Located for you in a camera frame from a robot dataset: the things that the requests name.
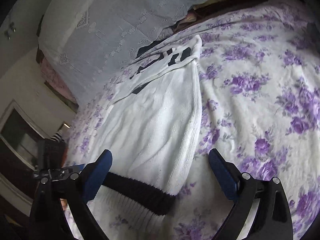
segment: black metal bracket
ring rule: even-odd
[[[73,172],[78,171],[79,166],[73,166],[75,170],[67,167],[53,172],[39,172],[37,179],[40,179],[40,183],[30,212],[29,239],[75,239],[60,203],[60,198],[65,198],[84,239],[108,240],[90,212],[87,202],[95,197],[111,164],[111,152],[105,150],[97,161],[86,165],[80,174]]]
[[[209,153],[209,164],[225,196],[234,205],[212,240],[236,240],[250,212],[254,199],[260,198],[258,210],[246,240],[292,240],[292,221],[281,181],[254,179],[240,173],[226,162],[217,149]]]

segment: wall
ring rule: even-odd
[[[17,59],[38,45],[36,31],[50,2],[51,0],[18,0],[13,6],[11,21],[17,31],[9,41],[4,36],[9,25],[9,16],[0,27],[0,78]]]
[[[49,136],[62,122],[71,123],[75,113],[45,85],[33,48],[0,79],[0,116],[14,99],[22,110]]]

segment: purple flower pattern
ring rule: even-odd
[[[315,220],[320,210],[320,177],[310,179],[308,190],[302,186],[298,200],[290,200],[289,207],[292,214],[293,233],[300,238]]]
[[[199,79],[200,80],[209,80],[209,79],[215,79],[218,77],[218,73],[222,71],[222,66],[215,64],[211,64],[209,67],[207,67],[207,70],[205,73],[200,72],[199,73]]]
[[[237,44],[226,48],[222,56],[225,60],[248,60],[252,54],[252,44]]]
[[[278,37],[278,35],[259,35],[253,39],[259,41],[274,41],[276,37]]]
[[[261,87],[266,85],[270,80],[269,74],[258,76],[257,74],[238,73],[237,76],[232,75],[232,79],[226,79],[222,87],[230,86],[232,95],[242,94],[250,97],[253,102],[260,96],[266,96],[261,93]]]
[[[264,27],[263,24],[261,23],[247,23],[243,24],[240,26],[240,29],[247,31],[247,32],[252,32],[252,31],[260,31]]]
[[[203,33],[201,35],[202,45],[206,43],[211,43],[214,41],[220,41],[220,34],[213,34],[213,33]]]
[[[319,129],[319,88],[311,91],[302,77],[296,81],[294,87],[295,92],[291,88],[283,87],[282,95],[278,96],[276,101],[283,109],[282,115],[291,118],[286,135],[304,134],[308,130]]]
[[[102,125],[103,117],[99,118],[96,126],[94,127],[95,130],[98,130],[98,128]]]
[[[200,57],[209,57],[212,53],[214,53],[216,47],[203,49]]]
[[[177,240],[210,240],[217,232],[217,224],[207,225],[205,219],[211,214],[210,210],[203,210],[201,213],[194,209],[194,218],[190,223],[179,223],[173,228]]]
[[[109,223],[109,228],[116,228],[118,229],[121,225],[127,225],[128,222],[126,219],[122,218],[120,215],[115,217],[115,221]]]
[[[287,41],[291,45],[295,46],[297,50],[299,49],[307,49],[310,47],[311,42],[306,38],[300,38],[299,36],[295,36],[291,40]]]
[[[184,197],[186,196],[190,196],[191,195],[191,189],[194,188],[194,186],[196,185],[196,182],[194,183],[185,183],[181,190],[179,191],[177,198],[178,200],[182,200]]]
[[[274,151],[272,127],[263,135],[258,135],[253,127],[253,134],[257,138],[254,143],[254,156],[247,155],[241,146],[237,150],[237,158],[241,160],[238,165],[239,171],[250,173],[256,179],[269,181],[281,171],[290,168],[287,161],[290,147],[282,146],[280,150]]]
[[[280,59],[283,59],[284,67],[289,65],[304,66],[303,58],[297,54],[294,54],[291,50],[287,49],[283,55],[279,55]]]

